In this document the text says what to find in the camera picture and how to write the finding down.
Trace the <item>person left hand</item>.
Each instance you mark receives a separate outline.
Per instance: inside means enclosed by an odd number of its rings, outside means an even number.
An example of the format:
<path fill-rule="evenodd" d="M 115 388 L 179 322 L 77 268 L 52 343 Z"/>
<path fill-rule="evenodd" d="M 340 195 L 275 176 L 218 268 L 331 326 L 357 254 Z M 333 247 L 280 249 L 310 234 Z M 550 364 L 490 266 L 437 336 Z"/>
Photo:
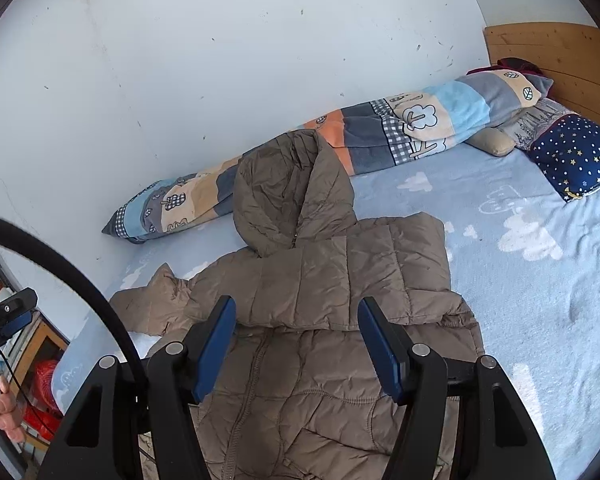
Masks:
<path fill-rule="evenodd" d="M 22 428 L 23 414 L 8 382 L 0 376 L 0 430 L 14 443 L 22 443 L 26 433 Z"/>

